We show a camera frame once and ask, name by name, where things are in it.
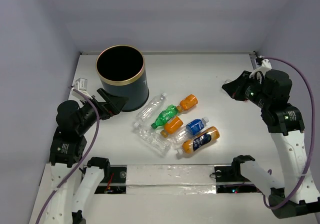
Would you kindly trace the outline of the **clear plastic bottle white cap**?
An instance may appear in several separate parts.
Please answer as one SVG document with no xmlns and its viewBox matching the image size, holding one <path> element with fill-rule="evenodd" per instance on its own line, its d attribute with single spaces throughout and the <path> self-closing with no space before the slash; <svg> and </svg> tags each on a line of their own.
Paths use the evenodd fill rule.
<svg viewBox="0 0 320 224">
<path fill-rule="evenodd" d="M 135 121 L 139 124 L 144 124 L 150 119 L 150 117 L 162 108 L 165 100 L 167 99 L 167 94 L 162 93 L 158 96 L 155 96 L 144 108 L 140 111 L 136 117 Z"/>
</svg>

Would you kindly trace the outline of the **blue label water bottle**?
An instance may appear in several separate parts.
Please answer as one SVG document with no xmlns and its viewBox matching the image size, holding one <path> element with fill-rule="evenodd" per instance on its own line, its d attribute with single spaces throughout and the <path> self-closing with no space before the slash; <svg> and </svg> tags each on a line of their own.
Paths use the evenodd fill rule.
<svg viewBox="0 0 320 224">
<path fill-rule="evenodd" d="M 194 119 L 181 127 L 172 137 L 172 144 L 178 146 L 198 134 L 209 122 L 208 117 Z"/>
</svg>

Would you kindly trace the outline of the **green plastic bottle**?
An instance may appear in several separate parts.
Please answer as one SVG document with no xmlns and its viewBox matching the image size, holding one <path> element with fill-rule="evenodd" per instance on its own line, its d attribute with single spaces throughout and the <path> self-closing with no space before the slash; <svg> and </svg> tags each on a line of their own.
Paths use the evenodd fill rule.
<svg viewBox="0 0 320 224">
<path fill-rule="evenodd" d="M 160 112 L 156 120 L 151 124 L 151 127 L 155 130 L 158 127 L 164 126 L 171 118 L 178 114 L 178 109 L 174 105 L 169 105 L 167 109 Z"/>
</svg>

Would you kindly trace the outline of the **clear crushed plastic bottle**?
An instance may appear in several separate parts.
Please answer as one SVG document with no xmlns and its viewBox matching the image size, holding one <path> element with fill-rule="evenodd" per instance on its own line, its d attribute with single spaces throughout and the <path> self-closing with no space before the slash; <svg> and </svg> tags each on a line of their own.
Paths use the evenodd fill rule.
<svg viewBox="0 0 320 224">
<path fill-rule="evenodd" d="M 171 148 L 171 143 L 155 131 L 150 129 L 137 129 L 135 133 L 161 156 L 165 156 Z"/>
</svg>

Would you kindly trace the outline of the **orange juice bottle dark label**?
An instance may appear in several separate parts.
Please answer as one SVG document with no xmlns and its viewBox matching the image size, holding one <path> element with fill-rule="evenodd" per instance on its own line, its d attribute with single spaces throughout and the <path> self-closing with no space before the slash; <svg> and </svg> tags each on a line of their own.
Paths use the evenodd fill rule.
<svg viewBox="0 0 320 224">
<path fill-rule="evenodd" d="M 220 133 L 218 129 L 215 126 L 211 126 L 202 133 L 183 142 L 183 144 L 177 149 L 177 156 L 192 156 L 194 153 L 199 151 L 200 148 L 216 142 L 219 138 Z"/>
</svg>

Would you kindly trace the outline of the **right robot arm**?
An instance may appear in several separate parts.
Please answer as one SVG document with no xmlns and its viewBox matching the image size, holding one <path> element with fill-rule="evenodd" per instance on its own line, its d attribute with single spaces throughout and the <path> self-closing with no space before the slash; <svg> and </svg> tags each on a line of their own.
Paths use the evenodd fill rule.
<svg viewBox="0 0 320 224">
<path fill-rule="evenodd" d="M 292 81 L 288 74 L 269 70 L 256 77 L 244 71 L 222 89 L 234 100 L 251 101 L 261 109 L 261 118 L 276 146 L 284 181 L 277 181 L 249 155 L 233 159 L 230 174 L 248 179 L 264 195 L 264 201 L 278 219 L 317 213 L 320 193 L 307 164 L 305 126 L 301 112 L 288 103 Z"/>
</svg>

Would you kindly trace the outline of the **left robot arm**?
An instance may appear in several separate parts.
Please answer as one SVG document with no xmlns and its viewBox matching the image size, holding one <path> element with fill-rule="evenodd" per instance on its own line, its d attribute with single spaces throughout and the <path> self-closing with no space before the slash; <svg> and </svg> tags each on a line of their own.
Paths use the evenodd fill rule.
<svg viewBox="0 0 320 224">
<path fill-rule="evenodd" d="M 97 101 L 85 90 L 72 87 L 78 101 L 67 100 L 57 108 L 57 128 L 50 147 L 49 164 L 51 194 L 47 198 L 36 223 L 84 224 L 85 212 L 100 182 L 110 178 L 107 158 L 91 158 L 80 185 L 76 185 L 77 171 L 92 149 L 99 132 L 100 121 L 119 114 L 128 101 L 126 97 L 113 96 L 102 88 Z"/>
</svg>

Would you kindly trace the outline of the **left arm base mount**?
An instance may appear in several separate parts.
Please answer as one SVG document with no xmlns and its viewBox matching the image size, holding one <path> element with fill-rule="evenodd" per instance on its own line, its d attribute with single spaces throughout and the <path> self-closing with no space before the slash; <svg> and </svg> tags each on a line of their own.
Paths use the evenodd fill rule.
<svg viewBox="0 0 320 224">
<path fill-rule="evenodd" d="M 95 194 L 125 194 L 127 166 L 111 166 L 107 176 L 99 183 Z"/>
</svg>

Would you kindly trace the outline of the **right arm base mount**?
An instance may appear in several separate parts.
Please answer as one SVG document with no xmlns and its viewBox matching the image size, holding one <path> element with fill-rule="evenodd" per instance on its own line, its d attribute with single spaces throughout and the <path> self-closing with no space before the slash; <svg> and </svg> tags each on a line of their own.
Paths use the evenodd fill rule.
<svg viewBox="0 0 320 224">
<path fill-rule="evenodd" d="M 231 166 L 215 166 L 209 177 L 215 180 L 217 194 L 261 193 L 248 179 L 234 174 Z"/>
</svg>

